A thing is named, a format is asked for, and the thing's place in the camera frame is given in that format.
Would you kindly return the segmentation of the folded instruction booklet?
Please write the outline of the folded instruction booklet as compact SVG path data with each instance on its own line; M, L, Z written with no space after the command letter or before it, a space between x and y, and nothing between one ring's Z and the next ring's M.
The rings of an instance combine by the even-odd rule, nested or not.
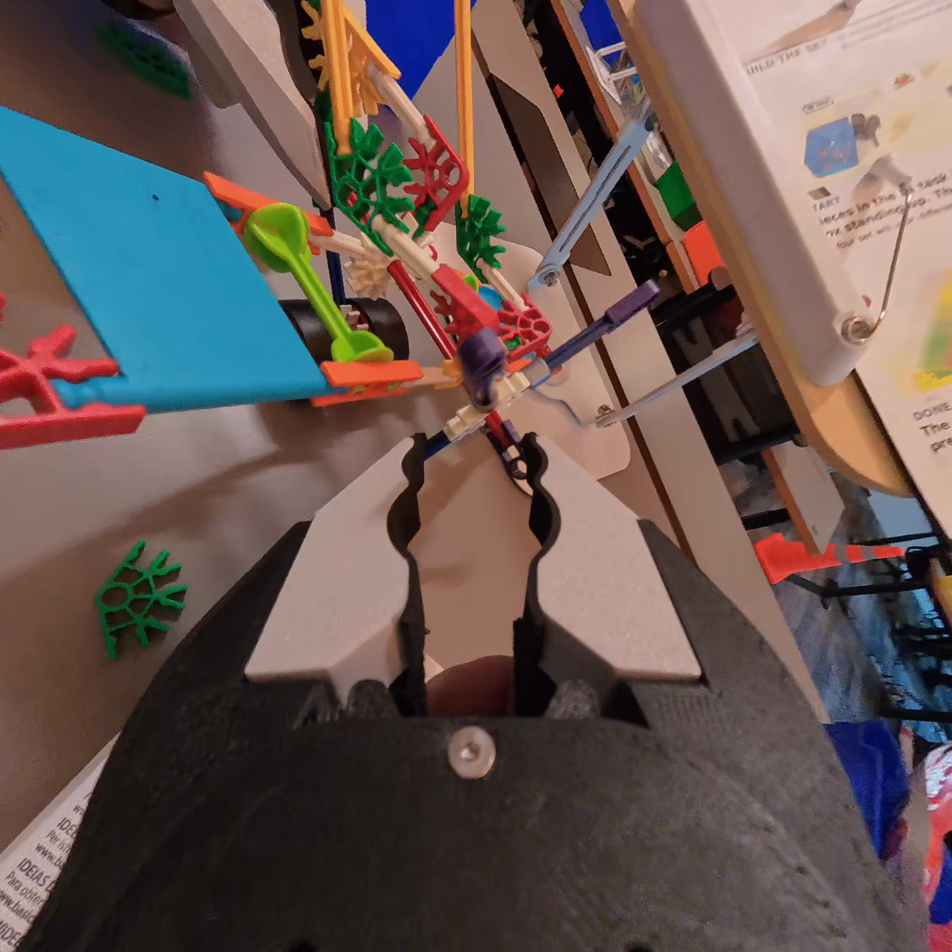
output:
M1 856L1 949L16 950L51 895L117 736Z

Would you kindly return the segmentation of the small blue plastic bin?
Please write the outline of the small blue plastic bin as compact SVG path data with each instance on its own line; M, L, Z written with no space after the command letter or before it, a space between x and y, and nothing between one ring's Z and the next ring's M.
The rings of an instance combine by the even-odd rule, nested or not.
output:
M621 32L607 1L586 1L580 19L594 49L622 42Z

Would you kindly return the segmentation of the orange plastic bin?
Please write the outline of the orange plastic bin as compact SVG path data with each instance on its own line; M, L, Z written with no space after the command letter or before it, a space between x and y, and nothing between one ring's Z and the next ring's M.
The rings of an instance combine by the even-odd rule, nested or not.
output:
M700 287L709 283L714 271L726 268L704 220L684 232L682 247Z

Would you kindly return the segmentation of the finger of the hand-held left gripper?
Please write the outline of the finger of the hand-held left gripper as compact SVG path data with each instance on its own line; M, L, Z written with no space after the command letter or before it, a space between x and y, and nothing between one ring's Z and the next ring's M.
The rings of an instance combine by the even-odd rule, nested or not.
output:
M298 46L292 2L175 1L200 61L219 78L318 208L330 208L313 109L316 82Z

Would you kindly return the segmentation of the orange traffic cone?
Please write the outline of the orange traffic cone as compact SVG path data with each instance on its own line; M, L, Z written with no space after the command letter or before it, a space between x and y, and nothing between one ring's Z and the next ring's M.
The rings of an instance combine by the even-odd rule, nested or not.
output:
M811 554L803 542L786 540L779 533L757 541L754 549L771 585L777 585L794 575L901 558L906 553L906 549L899 545L831 542L822 553Z

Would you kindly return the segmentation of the red toy wheel black tyre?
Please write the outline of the red toy wheel black tyre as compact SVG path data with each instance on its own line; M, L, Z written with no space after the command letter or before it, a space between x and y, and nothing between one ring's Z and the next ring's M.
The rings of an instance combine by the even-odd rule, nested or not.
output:
M324 363L333 360L331 337L311 304L305 299L284 299L278 303L296 327L314 361ZM395 361L410 358L410 343L403 318L387 299L350 297L341 309L351 327L373 333L392 351Z

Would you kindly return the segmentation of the printed plastic bag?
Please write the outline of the printed plastic bag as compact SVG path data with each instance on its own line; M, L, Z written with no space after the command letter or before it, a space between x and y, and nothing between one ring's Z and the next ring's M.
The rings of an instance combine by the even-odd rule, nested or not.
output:
M951 949L951 744L926 744L903 725L898 747L908 798L884 865L917 950Z

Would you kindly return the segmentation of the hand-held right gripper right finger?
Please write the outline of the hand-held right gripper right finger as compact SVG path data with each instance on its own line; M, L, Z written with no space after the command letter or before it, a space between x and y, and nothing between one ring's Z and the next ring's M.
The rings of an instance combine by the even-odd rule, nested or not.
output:
M637 515L548 437L522 440L539 543L513 624L518 716L643 716L632 684L700 664Z

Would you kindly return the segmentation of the colourful toy construction model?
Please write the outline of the colourful toy construction model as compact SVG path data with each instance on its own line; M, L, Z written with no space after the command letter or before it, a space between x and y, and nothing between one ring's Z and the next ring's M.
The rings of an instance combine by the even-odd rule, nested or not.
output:
M111 17L96 26L147 32L192 73L201 51L173 3L101 2ZM660 290L645 282L554 348L529 287L506 279L500 212L473 190L472 2L454 2L453 48L413 99L365 6L292 3L316 82L328 209L210 172L195 180L2 109L2 180L105 352L71 359L70 326L24 355L2 351L2 404L31 409L2 418L2 447L132 433L149 414L463 387L468 404L425 457L482 430L528 491L522 439L500 412L653 308ZM341 309L351 297L396 307L408 360L351 327ZM314 361L284 299L311 304L333 360Z

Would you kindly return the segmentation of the green toy connector piece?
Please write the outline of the green toy connector piece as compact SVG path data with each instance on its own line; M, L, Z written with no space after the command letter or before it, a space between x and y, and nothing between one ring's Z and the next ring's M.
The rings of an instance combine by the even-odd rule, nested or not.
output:
M167 635L185 609L188 585L181 581L183 566L171 560L168 549L146 558L147 541L133 544L94 597L94 608L106 656L116 660L123 638L148 648Z
M184 101L192 99L192 73L164 41L114 22L96 26L94 33L110 54L149 86Z

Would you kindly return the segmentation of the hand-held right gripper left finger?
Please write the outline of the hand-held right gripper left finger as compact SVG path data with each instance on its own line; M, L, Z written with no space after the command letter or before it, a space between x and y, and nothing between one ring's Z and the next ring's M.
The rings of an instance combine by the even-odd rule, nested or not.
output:
M425 617L410 551L426 438L403 439L314 515L244 668L253 682L317 680L346 701L376 681L426 713Z

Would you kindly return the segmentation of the green plastic bin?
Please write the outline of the green plastic bin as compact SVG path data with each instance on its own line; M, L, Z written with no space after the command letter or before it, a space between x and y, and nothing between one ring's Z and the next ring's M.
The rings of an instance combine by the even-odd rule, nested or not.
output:
M704 220L677 161L660 174L655 187L668 215L682 232L689 232Z

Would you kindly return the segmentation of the printed instruction sheet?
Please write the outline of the printed instruction sheet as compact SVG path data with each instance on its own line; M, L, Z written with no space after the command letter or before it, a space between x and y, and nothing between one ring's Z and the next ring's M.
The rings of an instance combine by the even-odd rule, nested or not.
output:
M732 48L877 323L857 366L950 537L951 3L725 2Z

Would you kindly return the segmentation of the white tilted reading stand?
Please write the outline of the white tilted reading stand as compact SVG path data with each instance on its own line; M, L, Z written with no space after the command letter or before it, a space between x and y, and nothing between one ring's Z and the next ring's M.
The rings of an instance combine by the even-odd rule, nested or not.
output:
M827 243L721 23L724 3L619 2L619 30L732 275L796 370L843 383L886 313L871 318Z

